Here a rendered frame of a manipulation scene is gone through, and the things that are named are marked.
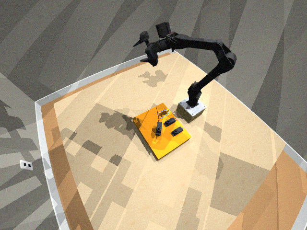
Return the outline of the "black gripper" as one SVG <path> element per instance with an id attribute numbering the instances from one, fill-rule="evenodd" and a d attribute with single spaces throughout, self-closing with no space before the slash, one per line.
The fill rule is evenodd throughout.
<path id="1" fill-rule="evenodd" d="M 140 34 L 140 37 L 139 37 L 140 40 L 133 47 L 135 47 L 138 44 L 142 44 L 144 41 L 145 41 L 145 43 L 146 43 L 146 45 L 148 47 L 148 43 L 150 43 L 149 40 L 148 40 L 149 38 L 150 37 L 149 37 L 147 31 L 142 32 Z M 161 48 L 160 40 L 158 40 L 158 41 L 156 41 L 154 43 L 157 43 L 156 47 L 157 47 L 157 49 L 159 49 L 158 52 L 163 51 L 162 48 Z M 151 58 L 145 58 L 145 59 L 142 59 L 140 61 L 141 62 L 148 62 L 148 63 L 152 64 L 153 67 L 158 64 L 158 59 L 152 60 Z"/>

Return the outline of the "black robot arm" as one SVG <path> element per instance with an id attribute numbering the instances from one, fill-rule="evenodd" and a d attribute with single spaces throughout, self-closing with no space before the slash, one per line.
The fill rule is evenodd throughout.
<path id="1" fill-rule="evenodd" d="M 204 50 L 214 51 L 219 63 L 211 70 L 203 79 L 199 82 L 194 81 L 188 88 L 189 100 L 186 103 L 190 107 L 197 106 L 198 100 L 202 94 L 201 89 L 205 87 L 209 82 L 218 77 L 218 75 L 230 71 L 236 63 L 236 55 L 230 51 L 230 49 L 218 39 L 204 39 L 204 38 L 192 38 L 185 34 L 178 34 L 176 32 L 171 32 L 169 22 L 164 22 L 156 25 L 156 29 L 160 38 L 165 38 L 160 40 L 162 50 L 172 49 L 184 49 L 184 48 L 198 48 Z M 173 38 L 174 37 L 174 38 Z M 145 49 L 145 53 L 148 58 L 152 60 L 158 59 L 158 50 L 156 47 L 157 43 L 148 43 L 148 47 Z"/>

